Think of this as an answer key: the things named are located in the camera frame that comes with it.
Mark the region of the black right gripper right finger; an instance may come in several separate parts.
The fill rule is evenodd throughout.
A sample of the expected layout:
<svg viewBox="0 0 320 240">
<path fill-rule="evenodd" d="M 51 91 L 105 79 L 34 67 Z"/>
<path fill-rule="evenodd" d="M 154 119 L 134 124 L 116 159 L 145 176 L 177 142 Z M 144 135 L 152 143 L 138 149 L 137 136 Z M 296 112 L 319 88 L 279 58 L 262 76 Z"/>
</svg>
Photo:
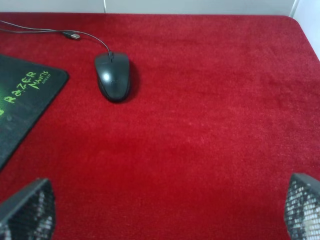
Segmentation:
<svg viewBox="0 0 320 240">
<path fill-rule="evenodd" d="M 284 205 L 290 239 L 320 238 L 320 182 L 305 173 L 291 175 Z"/>
</svg>

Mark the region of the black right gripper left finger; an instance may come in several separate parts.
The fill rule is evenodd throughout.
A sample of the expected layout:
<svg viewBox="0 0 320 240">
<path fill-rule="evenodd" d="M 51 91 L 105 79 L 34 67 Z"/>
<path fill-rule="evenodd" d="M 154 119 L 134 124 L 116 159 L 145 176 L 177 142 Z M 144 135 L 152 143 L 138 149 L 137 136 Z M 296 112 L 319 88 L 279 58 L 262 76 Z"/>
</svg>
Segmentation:
<svg viewBox="0 0 320 240">
<path fill-rule="evenodd" d="M 0 203 L 2 240 L 51 240 L 56 226 L 52 184 L 38 178 Z"/>
</svg>

